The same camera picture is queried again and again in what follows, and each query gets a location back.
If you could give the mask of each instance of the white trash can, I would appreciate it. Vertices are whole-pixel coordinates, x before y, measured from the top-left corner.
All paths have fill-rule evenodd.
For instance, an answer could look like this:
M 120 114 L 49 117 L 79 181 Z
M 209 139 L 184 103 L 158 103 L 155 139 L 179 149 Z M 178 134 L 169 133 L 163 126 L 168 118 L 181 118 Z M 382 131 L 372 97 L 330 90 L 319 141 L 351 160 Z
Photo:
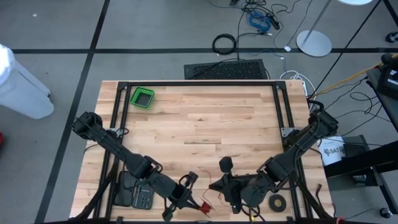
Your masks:
M 54 111 L 50 90 L 14 58 L 12 51 L 0 44 L 0 105 L 33 119 Z

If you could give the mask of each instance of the black tape roll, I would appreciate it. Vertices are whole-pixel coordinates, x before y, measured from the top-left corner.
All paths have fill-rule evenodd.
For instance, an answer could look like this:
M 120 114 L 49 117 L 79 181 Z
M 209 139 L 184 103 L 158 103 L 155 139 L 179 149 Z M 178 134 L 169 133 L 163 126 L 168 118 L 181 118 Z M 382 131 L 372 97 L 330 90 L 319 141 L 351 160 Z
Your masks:
M 286 200 L 279 194 L 269 197 L 268 205 L 274 212 L 283 212 L 286 209 Z
M 220 38 L 227 38 L 227 39 L 231 40 L 232 43 L 234 44 L 233 47 L 232 47 L 232 49 L 231 49 L 231 50 L 228 50 L 228 51 L 225 51 L 225 52 L 222 52 L 222 51 L 216 49 L 216 42 L 217 42 L 217 40 L 220 39 Z M 231 53 L 235 52 L 235 49 L 236 49 L 236 40 L 235 40 L 235 37 L 232 36 L 231 34 L 220 34 L 220 35 L 218 35 L 218 36 L 213 40 L 213 44 L 211 45 L 211 48 L 213 49 L 213 51 L 214 51 L 215 53 L 218 53 L 218 54 L 220 54 L 220 55 L 228 55 L 228 54 L 231 54 Z

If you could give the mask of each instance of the green container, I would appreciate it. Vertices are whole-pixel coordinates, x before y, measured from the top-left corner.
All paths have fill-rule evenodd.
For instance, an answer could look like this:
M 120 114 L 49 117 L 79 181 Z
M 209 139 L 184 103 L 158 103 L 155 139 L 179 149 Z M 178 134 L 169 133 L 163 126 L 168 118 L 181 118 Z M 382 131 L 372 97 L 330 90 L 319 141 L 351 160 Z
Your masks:
M 142 108 L 149 108 L 154 98 L 155 91 L 144 87 L 136 87 L 134 93 L 130 98 L 132 105 L 140 106 Z

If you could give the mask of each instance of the wooden tabletop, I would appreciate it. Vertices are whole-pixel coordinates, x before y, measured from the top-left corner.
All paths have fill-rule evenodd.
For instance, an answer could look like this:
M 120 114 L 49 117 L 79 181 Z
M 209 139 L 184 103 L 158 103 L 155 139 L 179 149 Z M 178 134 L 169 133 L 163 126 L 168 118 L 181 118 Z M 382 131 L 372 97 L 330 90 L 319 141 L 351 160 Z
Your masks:
M 308 106 L 300 81 L 289 80 L 287 91 L 294 124 L 298 128 L 308 125 Z M 95 112 L 103 119 L 104 128 L 109 127 L 118 81 L 102 82 Z M 172 221 L 248 221 L 243 212 L 233 214 L 230 206 L 219 197 L 219 193 L 208 190 L 210 182 L 221 178 L 218 162 L 223 156 L 233 159 L 233 174 L 253 174 L 269 157 L 283 152 L 275 103 L 270 86 L 149 86 L 155 91 L 151 107 L 147 109 L 129 105 L 123 144 L 132 152 L 148 155 L 161 163 L 162 173 L 178 181 L 181 176 L 194 171 L 199 179 L 193 188 L 193 197 L 198 203 L 211 202 L 214 210 L 210 218 L 199 211 L 185 208 L 174 213 Z M 282 111 L 285 109 L 282 93 L 279 93 Z M 119 126 L 123 100 L 119 106 L 116 127 Z M 98 188 L 105 150 L 100 146 L 91 147 L 85 153 L 71 217 L 79 214 Z M 332 215 L 333 206 L 328 190 L 320 156 L 307 151 L 302 157 L 308 189 L 312 194 L 318 184 L 325 210 Z M 302 217 L 305 216 L 300 191 L 298 200 Z M 290 192 L 280 191 L 287 201 L 282 213 L 273 212 L 268 206 L 269 192 L 260 205 L 261 214 L 267 221 L 286 221 L 294 217 Z M 104 216 L 105 192 L 101 217 Z M 113 206 L 112 219 L 118 216 L 124 220 L 162 221 L 164 202 L 154 197 L 151 210 Z

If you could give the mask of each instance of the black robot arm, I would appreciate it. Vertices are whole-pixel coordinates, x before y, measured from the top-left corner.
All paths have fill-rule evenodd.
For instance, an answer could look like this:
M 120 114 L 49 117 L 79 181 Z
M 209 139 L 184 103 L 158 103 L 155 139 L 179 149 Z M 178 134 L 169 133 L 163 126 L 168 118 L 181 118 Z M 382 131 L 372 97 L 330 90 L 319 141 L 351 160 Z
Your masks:
M 83 139 L 96 141 L 116 158 L 126 163 L 127 170 L 137 180 L 144 179 L 162 198 L 171 201 L 162 214 L 165 221 L 170 221 L 176 208 L 193 208 L 200 206 L 192 198 L 192 187 L 198 176 L 194 172 L 183 176 L 184 184 L 174 182 L 170 177 L 161 174 L 162 166 L 150 158 L 132 153 L 117 141 L 116 133 L 102 127 L 101 117 L 92 112 L 85 112 L 72 125 L 73 131 Z
M 292 130 L 283 139 L 284 147 L 289 148 L 285 152 L 271 157 L 257 170 L 257 174 L 233 176 L 233 167 L 230 157 L 220 160 L 221 171 L 224 176 L 209 186 L 210 189 L 224 194 L 225 200 L 231 204 L 234 213 L 242 209 L 242 200 L 252 208 L 257 207 L 265 198 L 269 190 L 279 189 L 291 175 L 303 196 L 319 217 L 331 218 L 322 206 L 317 203 L 306 186 L 299 181 L 295 170 L 296 160 L 300 158 L 317 140 L 334 135 L 338 122 L 330 116 L 323 107 L 310 114 L 308 126 L 302 130 Z

